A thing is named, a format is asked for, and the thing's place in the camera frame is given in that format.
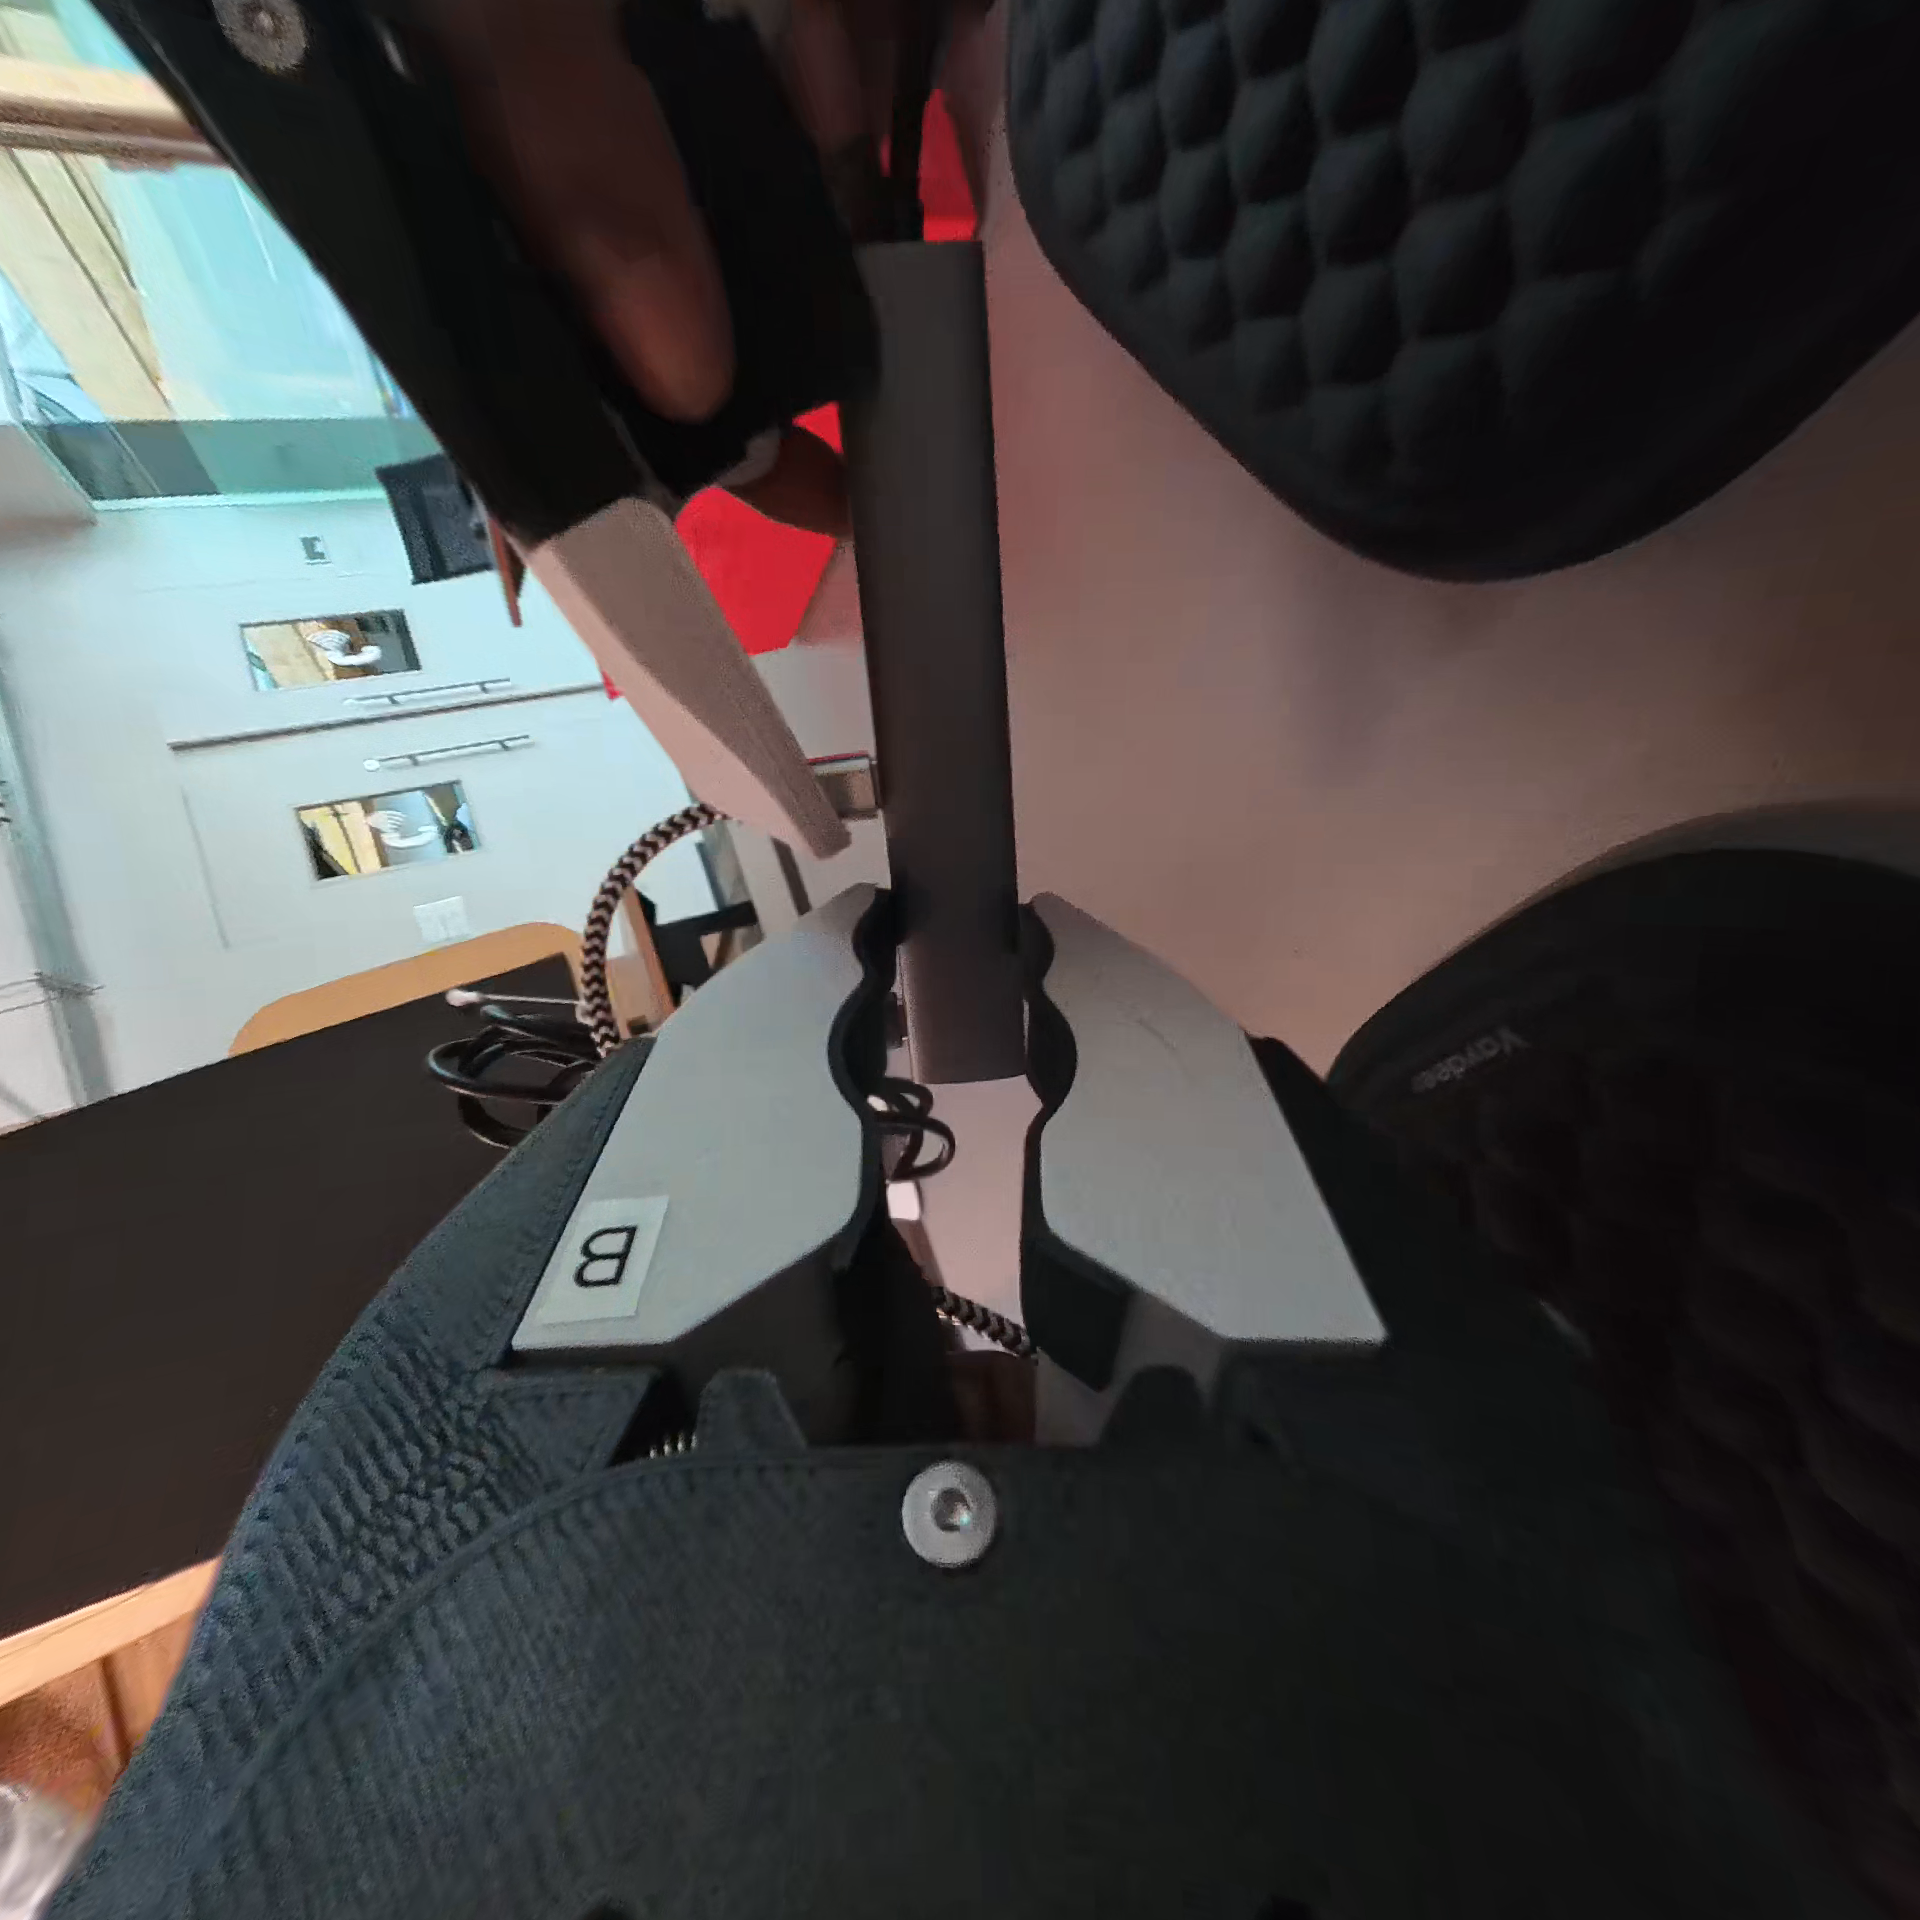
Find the black quilted cushion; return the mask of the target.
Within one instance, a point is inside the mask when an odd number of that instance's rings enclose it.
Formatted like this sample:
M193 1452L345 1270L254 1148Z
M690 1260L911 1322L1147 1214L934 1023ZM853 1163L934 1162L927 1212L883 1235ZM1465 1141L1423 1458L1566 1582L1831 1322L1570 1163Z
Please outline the black quilted cushion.
M1444 583L1590 562L1916 321L1916 3L1045 3L1025 218L1274 499Z
M1916 1915L1916 878L1727 847L1578 881L1327 1082L1583 1340L1770 1755Z

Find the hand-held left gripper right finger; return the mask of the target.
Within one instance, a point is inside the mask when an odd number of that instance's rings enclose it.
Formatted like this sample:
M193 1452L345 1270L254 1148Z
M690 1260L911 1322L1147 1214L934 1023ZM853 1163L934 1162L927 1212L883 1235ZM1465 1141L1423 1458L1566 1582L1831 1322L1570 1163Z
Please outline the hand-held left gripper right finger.
M1386 1322L1254 1043L1060 895L1026 908L1025 1327L1060 1395L1349 1357Z

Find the black board with wooden rim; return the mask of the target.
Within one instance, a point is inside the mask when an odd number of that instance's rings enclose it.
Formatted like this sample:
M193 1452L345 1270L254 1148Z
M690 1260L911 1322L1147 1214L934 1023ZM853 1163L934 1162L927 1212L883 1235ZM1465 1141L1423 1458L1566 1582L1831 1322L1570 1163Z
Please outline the black board with wooden rim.
M5 1706L173 1641L351 1318L493 1163L425 1053L521 924L294 993L221 1060L5 1137Z

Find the black wall-mounted box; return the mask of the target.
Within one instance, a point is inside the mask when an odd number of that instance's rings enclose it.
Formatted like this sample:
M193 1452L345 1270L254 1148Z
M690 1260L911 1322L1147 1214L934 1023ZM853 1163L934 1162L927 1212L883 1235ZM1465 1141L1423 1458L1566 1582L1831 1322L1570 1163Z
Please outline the black wall-mounted box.
M378 466L375 481L414 585L443 585L493 570L490 517L445 452Z

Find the red plastic bin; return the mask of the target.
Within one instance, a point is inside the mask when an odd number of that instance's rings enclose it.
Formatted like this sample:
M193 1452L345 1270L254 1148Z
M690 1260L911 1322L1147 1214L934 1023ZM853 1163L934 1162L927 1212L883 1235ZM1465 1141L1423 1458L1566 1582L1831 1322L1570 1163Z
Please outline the red plastic bin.
M714 425L737 399L789 410L767 422L771 449L754 449L700 486L677 510L689 554L753 655L786 646L799 636L830 554L849 543L762 517L730 484L762 474L783 428L799 425L844 457L836 403L875 355L874 317L855 290L858 238L894 238L906 211L906 162L917 164L921 230L926 238L977 238L980 162L947 97L934 87L911 97L921 132L895 132L895 83L886 63L858 63L866 101L866 132L850 150L827 156L806 132L813 161L772 157L741 179L739 213L767 218L765 250L739 273L722 258L719 206L702 206L681 157L695 209L703 214L710 250L726 290L733 329L733 388L707 420Z

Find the white door with window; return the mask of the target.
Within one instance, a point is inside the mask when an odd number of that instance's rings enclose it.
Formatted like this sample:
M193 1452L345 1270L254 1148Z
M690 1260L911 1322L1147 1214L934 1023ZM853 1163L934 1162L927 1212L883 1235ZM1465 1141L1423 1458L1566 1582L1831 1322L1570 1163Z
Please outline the white door with window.
M183 641L156 716L166 746L186 749L603 687L554 612L511 621L493 587L430 587L406 606L254 615Z
M411 953L563 922L602 846L591 787L529 733L387 755L289 737L183 753L177 773L231 948Z

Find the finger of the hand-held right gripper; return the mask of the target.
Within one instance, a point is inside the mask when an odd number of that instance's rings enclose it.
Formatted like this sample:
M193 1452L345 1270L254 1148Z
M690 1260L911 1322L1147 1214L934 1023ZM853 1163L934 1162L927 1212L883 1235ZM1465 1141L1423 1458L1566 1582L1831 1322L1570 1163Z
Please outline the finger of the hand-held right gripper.
M669 517L625 497L514 548L697 802L811 858L850 847Z

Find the grey usb hub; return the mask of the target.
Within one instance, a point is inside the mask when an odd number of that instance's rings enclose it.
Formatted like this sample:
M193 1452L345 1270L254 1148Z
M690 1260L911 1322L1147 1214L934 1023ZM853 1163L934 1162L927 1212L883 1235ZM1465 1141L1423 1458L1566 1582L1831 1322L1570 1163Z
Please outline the grey usb hub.
M860 252L877 371L844 406L906 1036L943 1089L1025 1069L985 262L926 238L921 197L951 12L894 5L883 214Z

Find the person's right hand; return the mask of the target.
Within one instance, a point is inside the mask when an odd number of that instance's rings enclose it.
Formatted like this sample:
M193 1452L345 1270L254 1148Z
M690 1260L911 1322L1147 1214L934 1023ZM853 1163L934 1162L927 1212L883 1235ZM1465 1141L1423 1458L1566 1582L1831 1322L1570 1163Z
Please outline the person's right hand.
M530 252L563 276L615 365L659 415L714 415L733 388L730 298L622 5L417 5L460 98L476 166ZM827 156L866 132L855 29L791 5L783 84ZM799 425L730 484L762 517L850 540L844 457Z

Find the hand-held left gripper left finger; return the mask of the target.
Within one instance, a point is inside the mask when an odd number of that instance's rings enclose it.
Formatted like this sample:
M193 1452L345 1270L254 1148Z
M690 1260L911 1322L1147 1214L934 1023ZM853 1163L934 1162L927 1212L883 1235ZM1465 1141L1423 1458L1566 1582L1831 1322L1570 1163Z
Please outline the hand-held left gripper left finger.
M839 1281L879 1199L891 909L858 882L666 1021L514 1357L842 1357Z

